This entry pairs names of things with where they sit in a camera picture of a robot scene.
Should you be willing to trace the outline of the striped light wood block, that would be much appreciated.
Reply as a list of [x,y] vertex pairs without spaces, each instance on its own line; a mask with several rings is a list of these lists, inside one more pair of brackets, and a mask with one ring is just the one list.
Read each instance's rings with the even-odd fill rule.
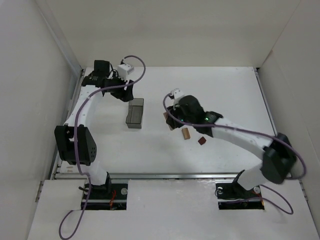
[[181,131],[182,131],[182,135],[183,135],[184,140],[189,140],[191,138],[191,135],[190,135],[188,128],[185,127]]

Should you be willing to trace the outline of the plain light wood block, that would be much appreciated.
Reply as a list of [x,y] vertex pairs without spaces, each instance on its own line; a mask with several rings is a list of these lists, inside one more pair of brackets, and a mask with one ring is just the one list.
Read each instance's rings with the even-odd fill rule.
[[164,112],[164,113],[163,113],[163,116],[164,116],[165,120],[168,119],[168,113],[167,113],[167,112]]

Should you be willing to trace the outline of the dark red wood block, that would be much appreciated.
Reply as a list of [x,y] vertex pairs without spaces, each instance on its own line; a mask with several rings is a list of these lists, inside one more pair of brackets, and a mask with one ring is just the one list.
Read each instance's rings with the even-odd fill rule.
[[204,136],[202,136],[199,140],[198,143],[202,146],[207,142],[206,138]]

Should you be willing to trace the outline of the smoky transparent plastic bin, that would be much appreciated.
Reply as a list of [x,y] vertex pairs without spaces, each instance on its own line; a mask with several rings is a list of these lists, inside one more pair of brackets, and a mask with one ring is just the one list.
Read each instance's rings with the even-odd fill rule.
[[129,129],[142,129],[144,99],[134,98],[128,102],[128,113],[125,123]]

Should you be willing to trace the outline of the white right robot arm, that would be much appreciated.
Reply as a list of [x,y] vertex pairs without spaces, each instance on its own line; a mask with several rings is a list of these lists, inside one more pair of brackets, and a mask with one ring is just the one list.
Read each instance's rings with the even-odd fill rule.
[[229,142],[260,159],[250,169],[240,171],[232,182],[237,192],[250,191],[267,182],[281,185],[297,161],[290,141],[284,134],[276,136],[243,129],[214,111],[205,111],[197,98],[178,89],[165,96],[173,104],[166,106],[166,123],[171,129],[193,127],[198,133]]

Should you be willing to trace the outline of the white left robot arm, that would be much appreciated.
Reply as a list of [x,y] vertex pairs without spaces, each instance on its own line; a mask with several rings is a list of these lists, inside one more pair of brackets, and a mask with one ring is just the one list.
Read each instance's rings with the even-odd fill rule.
[[127,80],[134,67],[122,61],[113,69],[109,61],[95,60],[93,71],[84,77],[75,107],[64,124],[55,127],[54,136],[59,157],[71,166],[76,166],[86,176],[91,186],[88,191],[111,192],[111,178],[97,157],[97,145],[90,132],[90,125],[98,103],[106,93],[122,102],[133,97],[132,80]]

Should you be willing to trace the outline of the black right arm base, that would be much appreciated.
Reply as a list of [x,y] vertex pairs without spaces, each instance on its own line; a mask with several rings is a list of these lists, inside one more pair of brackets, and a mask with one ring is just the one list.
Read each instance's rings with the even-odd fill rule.
[[260,186],[246,190],[237,183],[218,182],[215,196],[219,210],[264,210]]

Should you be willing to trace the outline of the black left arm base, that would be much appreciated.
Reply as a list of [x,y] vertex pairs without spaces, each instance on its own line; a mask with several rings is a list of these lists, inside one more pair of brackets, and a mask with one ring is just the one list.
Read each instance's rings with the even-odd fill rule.
[[110,193],[93,186],[85,209],[91,211],[125,211],[127,209],[127,197],[127,183],[113,183]]

